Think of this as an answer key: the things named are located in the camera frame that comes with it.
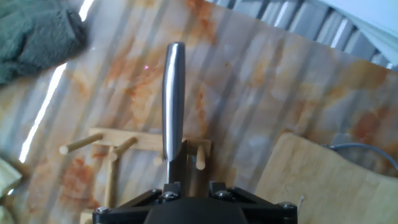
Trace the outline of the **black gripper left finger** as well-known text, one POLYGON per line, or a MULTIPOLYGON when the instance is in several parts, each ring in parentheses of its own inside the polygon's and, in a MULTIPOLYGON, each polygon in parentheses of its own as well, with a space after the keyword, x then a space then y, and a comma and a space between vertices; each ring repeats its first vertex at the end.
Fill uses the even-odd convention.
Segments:
POLYGON ((164 189, 150 189, 138 197, 114 208, 99 207, 93 221, 144 221, 156 205, 180 198, 180 183, 165 184, 164 189))

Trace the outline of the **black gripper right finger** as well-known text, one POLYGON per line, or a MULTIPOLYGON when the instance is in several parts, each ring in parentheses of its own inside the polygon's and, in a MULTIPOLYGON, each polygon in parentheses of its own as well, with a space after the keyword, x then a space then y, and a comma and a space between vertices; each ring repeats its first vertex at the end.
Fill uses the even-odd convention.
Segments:
POLYGON ((296 220, 297 206, 291 202, 274 204, 239 187, 224 182, 209 183, 209 197, 237 205, 247 220, 296 220))

